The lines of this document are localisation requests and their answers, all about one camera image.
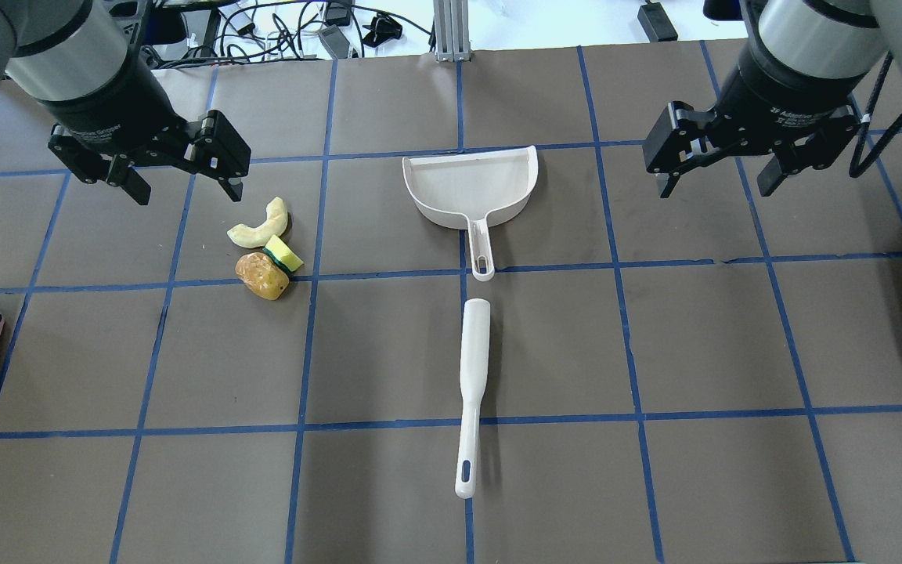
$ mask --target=white dustpan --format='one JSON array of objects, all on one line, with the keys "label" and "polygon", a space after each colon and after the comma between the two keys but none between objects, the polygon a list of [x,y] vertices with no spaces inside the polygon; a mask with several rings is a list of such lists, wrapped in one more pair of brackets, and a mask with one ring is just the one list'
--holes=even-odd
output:
[{"label": "white dustpan", "polygon": [[409,195],[437,225],[468,230],[472,275],[486,281],[496,266],[489,228],[519,214],[538,179],[534,146],[447,157],[404,157]]}]

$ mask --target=yellow sponge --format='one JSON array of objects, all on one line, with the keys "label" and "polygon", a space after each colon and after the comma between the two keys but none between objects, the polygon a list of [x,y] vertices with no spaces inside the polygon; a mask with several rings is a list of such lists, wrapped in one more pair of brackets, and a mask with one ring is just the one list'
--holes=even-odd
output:
[{"label": "yellow sponge", "polygon": [[287,274],[294,274],[294,271],[305,264],[305,261],[298,258],[298,255],[296,255],[283,240],[280,240],[280,237],[277,235],[272,236],[269,238],[268,242],[266,242],[264,253],[268,254],[280,268],[283,268],[283,271],[287,272]]}]

